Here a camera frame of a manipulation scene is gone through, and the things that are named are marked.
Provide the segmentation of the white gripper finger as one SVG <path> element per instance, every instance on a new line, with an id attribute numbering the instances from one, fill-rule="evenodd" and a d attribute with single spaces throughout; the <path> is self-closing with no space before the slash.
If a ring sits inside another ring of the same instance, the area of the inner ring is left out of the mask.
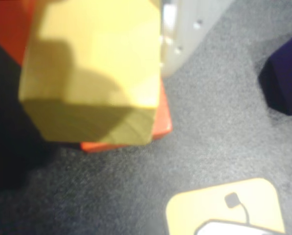
<path id="1" fill-rule="evenodd" d="M 233 3 L 232 0 L 163 0 L 161 76 L 174 74 Z"/>

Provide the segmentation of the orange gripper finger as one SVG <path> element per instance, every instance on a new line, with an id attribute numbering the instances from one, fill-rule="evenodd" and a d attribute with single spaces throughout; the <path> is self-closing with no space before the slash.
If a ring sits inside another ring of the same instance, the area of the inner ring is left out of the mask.
<path id="1" fill-rule="evenodd" d="M 0 0 L 0 46 L 19 65 L 23 62 L 32 15 L 31 0 Z"/>

